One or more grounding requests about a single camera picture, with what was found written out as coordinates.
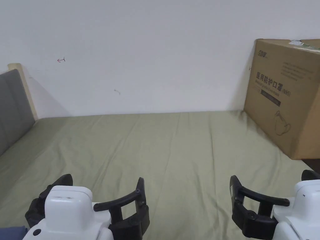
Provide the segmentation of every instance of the bed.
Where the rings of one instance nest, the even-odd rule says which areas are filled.
[[[7,81],[21,82],[17,70],[9,73]],[[26,89],[19,91],[23,98],[10,98],[30,102]],[[20,118],[29,119],[31,105]],[[31,200],[70,173],[97,202],[128,194],[143,177],[150,209],[144,239],[245,239],[231,219],[230,176],[286,197],[310,169],[284,155],[243,111],[47,118],[29,125],[0,157],[0,227],[27,225]],[[250,200],[245,206],[258,209]],[[123,208],[124,217],[134,210],[134,204]]]

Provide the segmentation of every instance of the white wall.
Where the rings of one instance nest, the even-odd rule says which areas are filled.
[[[26,68],[40,118],[242,109],[254,40],[320,38],[319,9],[318,0],[3,1],[0,71]]]

